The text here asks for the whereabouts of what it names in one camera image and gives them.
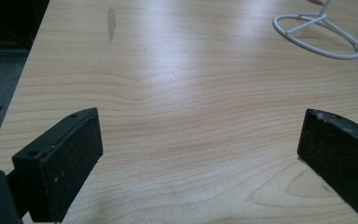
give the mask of desk surface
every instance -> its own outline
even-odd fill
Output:
[[[309,52],[272,26],[319,10],[305,0],[52,0],[0,132],[0,169],[96,106],[104,155],[64,223],[358,223],[296,154],[308,107],[358,122],[358,59]],[[358,1],[328,14],[358,38]],[[297,35],[352,51],[319,27]]]

